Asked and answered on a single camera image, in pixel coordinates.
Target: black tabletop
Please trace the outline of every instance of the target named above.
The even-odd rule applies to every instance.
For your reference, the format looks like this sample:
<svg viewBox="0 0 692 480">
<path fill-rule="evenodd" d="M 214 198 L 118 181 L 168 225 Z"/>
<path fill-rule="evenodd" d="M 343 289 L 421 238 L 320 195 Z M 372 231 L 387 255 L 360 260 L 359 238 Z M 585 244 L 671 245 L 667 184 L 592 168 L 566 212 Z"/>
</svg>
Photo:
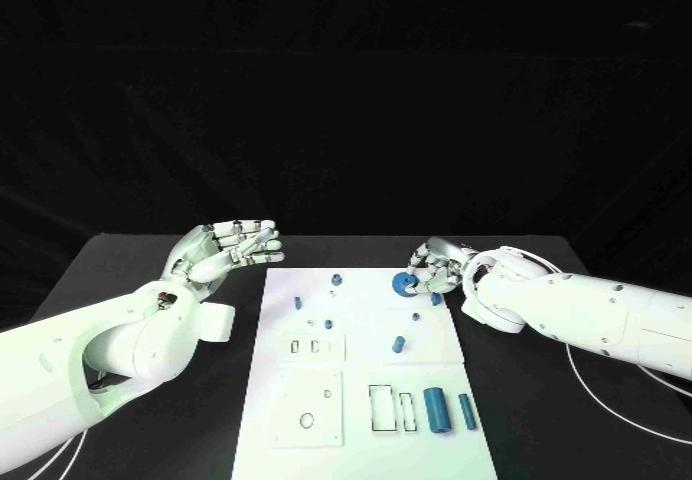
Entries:
<svg viewBox="0 0 692 480">
<path fill-rule="evenodd" d="M 180 237 L 99 235 L 85 245 L 37 311 L 40 320 L 124 295 L 158 278 Z M 448 237 L 475 249 L 510 245 L 563 271 L 586 273 L 560 237 Z M 279 267 L 405 267 L 426 237 L 282 237 Z M 227 343 L 200 342 L 181 375 L 126 404 L 86 435 L 69 479 L 223 479 L 232 474 L 265 266 L 229 275 L 210 301 L 236 307 Z M 445 295 L 465 356 L 475 408 L 500 479 L 692 478 L 692 446 L 640 431 L 588 397 L 563 344 L 529 327 L 498 332 Z M 676 394 L 620 361 L 573 351 L 583 380 L 607 404 L 651 428 L 692 439 L 692 416 Z M 73 446 L 40 478 L 56 479 Z M 1 480 L 26 479 L 43 455 Z"/>
</svg>

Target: blue disc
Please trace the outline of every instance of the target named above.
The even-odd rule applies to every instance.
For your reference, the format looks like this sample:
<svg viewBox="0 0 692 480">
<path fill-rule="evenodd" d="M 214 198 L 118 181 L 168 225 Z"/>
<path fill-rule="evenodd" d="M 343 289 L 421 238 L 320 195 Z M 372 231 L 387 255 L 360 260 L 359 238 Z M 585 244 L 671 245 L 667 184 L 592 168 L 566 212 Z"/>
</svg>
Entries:
<svg viewBox="0 0 692 480">
<path fill-rule="evenodd" d="M 418 279 L 415 278 L 413 275 L 409 275 L 406 272 L 400 272 L 393 276 L 392 280 L 392 288 L 393 291 L 402 296 L 402 297 L 415 297 L 415 293 L 408 293 L 405 288 L 408 286 L 418 285 Z"/>
</svg>

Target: round hole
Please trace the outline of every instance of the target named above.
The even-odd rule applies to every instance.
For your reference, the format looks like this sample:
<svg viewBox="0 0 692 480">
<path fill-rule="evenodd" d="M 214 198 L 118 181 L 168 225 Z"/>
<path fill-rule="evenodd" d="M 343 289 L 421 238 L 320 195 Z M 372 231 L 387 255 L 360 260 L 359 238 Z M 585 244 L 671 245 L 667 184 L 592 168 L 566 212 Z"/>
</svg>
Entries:
<svg viewBox="0 0 692 480">
<path fill-rule="evenodd" d="M 314 422 L 312 415 L 310 413 L 304 413 L 299 416 L 299 426 L 302 428 L 310 428 L 312 426 L 312 422 Z"/>
</svg>

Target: humanoid robot hand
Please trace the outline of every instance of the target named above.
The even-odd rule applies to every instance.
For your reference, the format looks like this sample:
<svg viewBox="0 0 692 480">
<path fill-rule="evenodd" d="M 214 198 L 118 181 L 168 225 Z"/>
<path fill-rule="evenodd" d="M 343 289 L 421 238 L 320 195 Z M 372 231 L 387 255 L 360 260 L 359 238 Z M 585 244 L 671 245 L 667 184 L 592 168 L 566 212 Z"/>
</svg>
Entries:
<svg viewBox="0 0 692 480">
<path fill-rule="evenodd" d="M 199 225 L 180 239 L 168 255 L 161 280 L 184 285 L 197 301 L 216 291 L 230 270 L 279 262 L 278 230 L 271 220 L 233 220 Z"/>
<path fill-rule="evenodd" d="M 395 277 L 393 288 L 399 295 L 447 293 L 454 290 L 461 283 L 464 266 L 475 253 L 478 252 L 468 246 L 457 246 L 447 240 L 431 237 L 413 252 L 406 272 Z"/>
</svg>

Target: white board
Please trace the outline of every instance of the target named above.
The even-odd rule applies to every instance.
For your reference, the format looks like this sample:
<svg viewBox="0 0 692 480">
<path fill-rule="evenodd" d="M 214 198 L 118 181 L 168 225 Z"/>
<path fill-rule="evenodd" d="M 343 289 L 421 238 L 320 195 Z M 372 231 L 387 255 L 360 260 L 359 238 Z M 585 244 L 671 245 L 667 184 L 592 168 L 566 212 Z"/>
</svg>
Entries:
<svg viewBox="0 0 692 480">
<path fill-rule="evenodd" d="M 399 271 L 268 270 L 233 480 L 497 478 L 451 315 L 444 301 L 432 306 L 429 295 L 396 295 L 390 284 Z M 343 279 L 338 286 L 330 283 L 334 273 Z M 301 298 L 299 310 L 294 297 Z M 327 319 L 331 329 L 324 328 Z M 405 344 L 396 354 L 399 335 Z M 312 354 L 312 339 L 334 351 Z M 294 340 L 304 348 L 297 353 Z M 286 372 L 294 375 L 288 384 Z M 338 382 L 325 386 L 328 378 Z M 396 431 L 372 431 L 369 385 L 392 386 Z M 429 431 L 422 396 L 429 387 L 441 387 L 445 394 L 452 430 L 444 434 Z M 400 393 L 410 394 L 403 409 Z M 472 431 L 465 428 L 461 393 L 475 410 Z M 410 414 L 416 429 L 405 431 Z"/>
</svg>

